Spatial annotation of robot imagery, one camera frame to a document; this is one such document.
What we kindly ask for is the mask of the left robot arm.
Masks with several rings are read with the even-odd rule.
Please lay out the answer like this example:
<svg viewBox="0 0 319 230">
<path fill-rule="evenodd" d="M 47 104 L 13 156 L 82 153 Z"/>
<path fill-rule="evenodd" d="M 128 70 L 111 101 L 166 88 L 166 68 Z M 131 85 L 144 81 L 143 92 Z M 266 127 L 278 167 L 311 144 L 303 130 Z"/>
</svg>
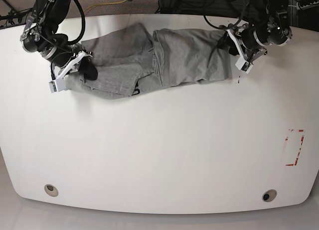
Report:
<svg viewBox="0 0 319 230">
<path fill-rule="evenodd" d="M 250 5 L 258 11 L 259 19 L 250 19 L 240 26 Z M 288 0 L 243 0 L 238 20 L 228 26 L 214 26 L 205 15 L 203 17 L 212 28 L 225 31 L 224 41 L 229 46 L 229 53 L 239 56 L 236 67 L 247 73 L 257 58 L 267 54 L 267 46 L 284 46 L 292 38 Z"/>
</svg>

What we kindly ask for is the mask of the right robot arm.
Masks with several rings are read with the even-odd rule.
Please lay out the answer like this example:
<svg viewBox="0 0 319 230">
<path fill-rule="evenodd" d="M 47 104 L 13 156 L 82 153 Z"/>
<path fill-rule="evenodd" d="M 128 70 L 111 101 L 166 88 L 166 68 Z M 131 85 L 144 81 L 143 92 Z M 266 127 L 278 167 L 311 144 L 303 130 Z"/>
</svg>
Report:
<svg viewBox="0 0 319 230">
<path fill-rule="evenodd" d="M 66 18 L 70 3 L 74 2 L 81 15 L 81 30 L 78 37 L 69 40 L 68 36 L 58 33 L 59 25 Z M 91 53 L 79 43 L 85 33 L 84 11 L 78 0 L 35 0 L 31 15 L 20 36 L 20 42 L 26 52 L 39 52 L 50 62 L 51 77 L 55 80 L 54 67 L 64 69 L 70 65 L 88 80 L 96 80 L 98 71 L 91 63 Z"/>
</svg>

